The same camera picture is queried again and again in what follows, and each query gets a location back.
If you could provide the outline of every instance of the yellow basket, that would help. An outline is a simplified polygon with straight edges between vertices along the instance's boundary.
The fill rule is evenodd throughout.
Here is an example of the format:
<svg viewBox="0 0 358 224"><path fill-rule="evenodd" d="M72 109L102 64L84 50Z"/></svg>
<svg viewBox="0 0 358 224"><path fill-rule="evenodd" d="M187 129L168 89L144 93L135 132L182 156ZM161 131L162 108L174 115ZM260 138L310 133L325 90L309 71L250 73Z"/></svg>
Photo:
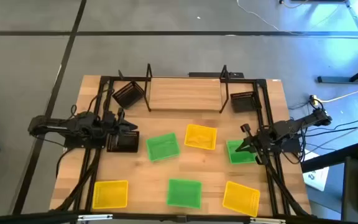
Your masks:
<svg viewBox="0 0 358 224"><path fill-rule="evenodd" d="M226 183L223 207L252 217L258 215L260 192L231 181Z"/></svg>
<svg viewBox="0 0 358 224"><path fill-rule="evenodd" d="M217 131L218 130L216 128L189 124L186 129L185 145L214 150Z"/></svg>
<svg viewBox="0 0 358 224"><path fill-rule="evenodd" d="M94 184L93 209L125 208L128 202L128 181L100 181Z"/></svg>

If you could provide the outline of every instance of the white label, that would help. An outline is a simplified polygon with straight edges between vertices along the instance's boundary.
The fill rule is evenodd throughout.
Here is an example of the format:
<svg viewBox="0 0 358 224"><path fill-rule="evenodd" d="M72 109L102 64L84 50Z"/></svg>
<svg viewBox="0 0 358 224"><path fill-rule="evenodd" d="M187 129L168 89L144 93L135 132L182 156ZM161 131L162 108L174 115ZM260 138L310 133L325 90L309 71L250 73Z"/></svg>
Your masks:
<svg viewBox="0 0 358 224"><path fill-rule="evenodd" d="M305 156L305 160L318 157L314 152L311 152ZM320 170L314 170L303 174L303 180L305 184L310 187L316 188L317 190L324 191L326 186L327 176L328 176L329 167L322 168Z"/></svg>

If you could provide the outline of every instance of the wooden board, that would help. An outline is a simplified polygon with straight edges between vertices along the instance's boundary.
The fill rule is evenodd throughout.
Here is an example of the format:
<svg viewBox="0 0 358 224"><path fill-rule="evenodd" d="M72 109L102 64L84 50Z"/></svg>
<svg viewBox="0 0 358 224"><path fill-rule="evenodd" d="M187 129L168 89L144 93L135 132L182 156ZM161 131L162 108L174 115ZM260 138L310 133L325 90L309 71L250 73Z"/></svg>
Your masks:
<svg viewBox="0 0 358 224"><path fill-rule="evenodd" d="M89 102L97 93L100 76L85 76L78 96L78 111L88 108ZM275 121L289 119L287 104L280 80L268 80L270 105ZM114 82L118 90L127 82ZM225 99L224 84L221 84L221 95ZM230 83L229 92L238 93L252 91L251 84ZM261 104L264 105L262 90L259 91ZM111 102L110 110L116 113L118 105ZM265 110L264 121L267 121ZM129 201L127 208L111 210L95 210L95 212L126 212L173 214L187 213L199 215L242 215L222 206L224 187L227 181L258 189L260 204L258 216L271 216L269 190L264 166L257 164L229 163L226 141L242 139L244 133L240 125L249 123L252 132L258 126L255 112L233 113L227 104L222 114L216 111L152 111L148 112L144 100L126 110L126 119L139 127L140 143L137 154L111 153L103 151L99 163L97 181L128 180ZM207 151L184 145L187 124L200 124L218 129L216 149ZM177 135L181 149L179 157L173 157L160 162L150 162L147 156L145 140L162 134L174 132ZM83 160L84 149L75 149L63 158L60 172L55 184L50 208L59 206L71 192L78 181ZM308 197L300 165L289 163L282 156L285 183L295 200L310 212ZM198 180L203 183L201 209L170 207L166 204L168 179L182 178ZM85 187L82 208L86 200L88 187ZM276 198L279 211L283 213L280 191L276 186Z"/></svg>
<svg viewBox="0 0 358 224"><path fill-rule="evenodd" d="M152 78L152 110L213 110L222 108L217 78Z"/></svg>

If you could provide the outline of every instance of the concrete floor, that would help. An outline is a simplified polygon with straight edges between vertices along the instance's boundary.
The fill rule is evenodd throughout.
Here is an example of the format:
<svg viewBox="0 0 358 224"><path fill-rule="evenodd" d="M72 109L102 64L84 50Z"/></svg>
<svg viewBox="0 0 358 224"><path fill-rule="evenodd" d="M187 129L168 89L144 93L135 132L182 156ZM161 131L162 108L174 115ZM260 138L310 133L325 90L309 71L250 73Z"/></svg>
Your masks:
<svg viewBox="0 0 358 224"><path fill-rule="evenodd" d="M245 1L241 6L260 14L281 30L357 31L343 3L308 3L296 9L276 0ZM79 0L0 0L0 30L71 30ZM332 17L319 23L336 10ZM88 1L79 30L274 30L236 1ZM12 199L33 139L27 126L42 114L57 75L68 37L0 37L0 215L10 212ZM77 37L68 61L54 117L67 117L76 101L83 75L143 75L151 63L155 76L186 76L188 72L230 71L248 78L283 80L289 106L310 94L330 99L358 90L358 85L317 84L319 75L351 76L358 72L358 39L337 37ZM358 119L358 94L325 105L334 118L332 127ZM291 111L299 118L306 108ZM309 138L318 144L336 134ZM63 142L59 136L49 139ZM358 141L358 133L326 147L340 149ZM318 154L327 151L317 150ZM24 212L44 212L54 186L57 158L62 149L45 143ZM308 189L318 204L340 212L343 166L330 168L325 193ZM312 204L321 217L338 213Z"/></svg>

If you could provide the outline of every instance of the black table leg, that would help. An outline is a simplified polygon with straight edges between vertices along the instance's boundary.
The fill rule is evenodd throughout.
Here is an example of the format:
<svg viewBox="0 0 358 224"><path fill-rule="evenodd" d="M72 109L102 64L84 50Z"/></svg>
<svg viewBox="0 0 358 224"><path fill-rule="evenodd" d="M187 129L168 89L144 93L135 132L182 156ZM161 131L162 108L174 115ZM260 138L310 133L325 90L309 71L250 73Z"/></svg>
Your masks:
<svg viewBox="0 0 358 224"><path fill-rule="evenodd" d="M358 143L343 149L309 159L302 163L302 171L310 172L345 162L346 157L358 158Z"/></svg>
<svg viewBox="0 0 358 224"><path fill-rule="evenodd" d="M347 83L358 84L358 73L352 77L318 77L319 83Z"/></svg>

